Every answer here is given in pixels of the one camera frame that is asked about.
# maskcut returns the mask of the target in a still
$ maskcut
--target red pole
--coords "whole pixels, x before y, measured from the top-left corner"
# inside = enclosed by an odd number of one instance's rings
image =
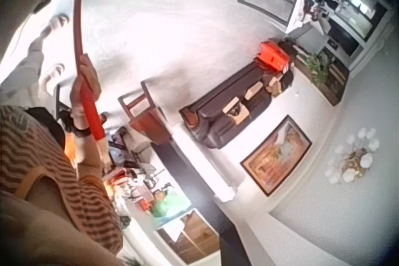
[[[82,45],[82,0],[74,2],[74,49],[77,72],[79,73],[80,56],[83,54]],[[86,114],[90,130],[96,140],[105,138],[104,130],[101,125],[99,113],[95,107],[92,91],[86,81],[80,89],[80,99]]]

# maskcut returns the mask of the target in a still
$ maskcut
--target picture frame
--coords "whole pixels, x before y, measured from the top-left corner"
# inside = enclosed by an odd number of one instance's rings
[[[311,140],[287,115],[240,164],[263,193],[270,196],[288,178],[311,145]]]

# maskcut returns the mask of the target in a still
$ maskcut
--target striped shirt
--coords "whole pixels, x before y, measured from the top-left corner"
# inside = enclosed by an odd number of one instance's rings
[[[122,248],[119,219],[101,180],[78,179],[49,130],[19,107],[0,107],[0,172],[0,188],[21,199],[38,179],[51,178],[79,231],[115,254]]]

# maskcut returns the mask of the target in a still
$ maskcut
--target chair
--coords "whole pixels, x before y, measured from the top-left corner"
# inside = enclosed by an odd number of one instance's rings
[[[171,137],[170,132],[165,126],[165,117],[162,114],[160,108],[158,108],[148,92],[145,82],[141,83],[143,94],[138,98],[134,99],[130,103],[126,104],[125,100],[130,94],[123,95],[118,98],[123,110],[129,117],[129,125],[136,131],[145,135],[147,138],[152,140],[152,142],[160,145]],[[141,102],[147,100],[149,107],[144,109],[144,111],[135,115],[134,108],[137,107]]]

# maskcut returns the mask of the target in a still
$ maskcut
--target cabinet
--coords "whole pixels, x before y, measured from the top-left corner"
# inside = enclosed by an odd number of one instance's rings
[[[184,229],[176,241],[163,228],[157,231],[186,264],[201,260],[219,250],[219,236],[195,209],[180,220],[184,223]]]

